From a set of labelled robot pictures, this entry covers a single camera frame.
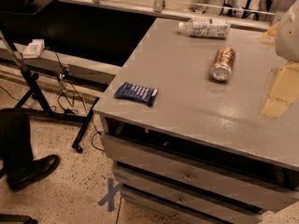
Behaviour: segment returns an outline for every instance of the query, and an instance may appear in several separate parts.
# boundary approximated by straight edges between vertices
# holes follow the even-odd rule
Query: terrazzo floor
[[[62,112],[57,103],[58,95],[55,90],[57,91],[59,86],[56,81],[41,76],[38,82],[50,105],[55,105],[56,111]],[[0,65],[0,86],[0,108],[13,107],[17,103],[4,89],[15,99],[21,99],[27,91],[19,70],[3,65]],[[79,91],[83,101],[88,97],[88,93],[104,95],[92,90]],[[38,108],[35,100],[30,99],[26,104]],[[61,104],[64,108],[67,107],[66,101],[61,100]],[[91,105],[86,102],[86,106],[89,109]],[[85,114],[80,100],[75,100],[75,105],[69,108],[77,110],[80,115]],[[3,177],[0,180],[0,213],[29,215],[40,224],[183,224],[171,217],[129,203],[122,199],[118,192],[113,197],[112,210],[108,209],[108,203],[99,205],[107,196],[108,180],[113,180],[112,161],[106,157],[105,151],[101,150],[103,147],[100,136],[94,135],[96,130],[102,130],[97,115],[93,116],[93,123],[91,122],[80,143],[83,153],[79,154],[71,147],[78,133],[78,126],[31,119],[35,157],[55,153],[62,161],[53,174],[21,191],[12,192]],[[298,224],[299,203],[276,214],[265,213],[261,223]]]

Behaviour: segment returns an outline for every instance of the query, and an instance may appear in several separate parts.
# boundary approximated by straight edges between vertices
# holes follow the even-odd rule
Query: shoe
[[[240,5],[240,1],[239,0],[227,0],[226,2],[228,5],[232,6],[233,8],[236,8],[235,12],[238,15],[242,15],[244,12],[243,7]]]
[[[8,173],[7,182],[12,190],[20,190],[50,175],[59,165],[57,155],[49,155],[32,163],[18,172]]]

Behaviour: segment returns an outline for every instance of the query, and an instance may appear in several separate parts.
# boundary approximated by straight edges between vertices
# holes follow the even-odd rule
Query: gray tabletop
[[[157,19],[101,98],[95,112],[299,171],[299,104],[279,119],[260,114],[275,70],[285,64],[261,32],[231,29],[225,40],[178,34]],[[236,51],[227,83],[210,78],[217,50]],[[153,107],[118,100],[123,82],[159,89]]]

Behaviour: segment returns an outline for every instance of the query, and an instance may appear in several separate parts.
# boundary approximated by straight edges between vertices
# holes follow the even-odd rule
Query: drawer
[[[102,141],[107,156],[114,161],[120,161],[262,209],[281,210],[295,203],[298,198],[296,191],[107,134],[102,135]]]
[[[180,208],[171,203],[164,202],[153,196],[141,193],[134,189],[121,186],[121,196],[125,200],[147,207],[156,212],[168,215],[172,218],[182,220],[190,224],[227,224],[227,222],[217,220],[212,217],[201,215],[197,212]]]
[[[235,224],[255,224],[263,220],[261,215],[238,206],[116,164],[113,166],[113,175],[117,181],[130,187]]]

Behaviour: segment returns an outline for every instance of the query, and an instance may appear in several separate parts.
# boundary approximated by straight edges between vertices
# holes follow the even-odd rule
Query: can
[[[235,51],[230,47],[220,48],[215,56],[210,74],[219,81],[228,80],[233,73]]]

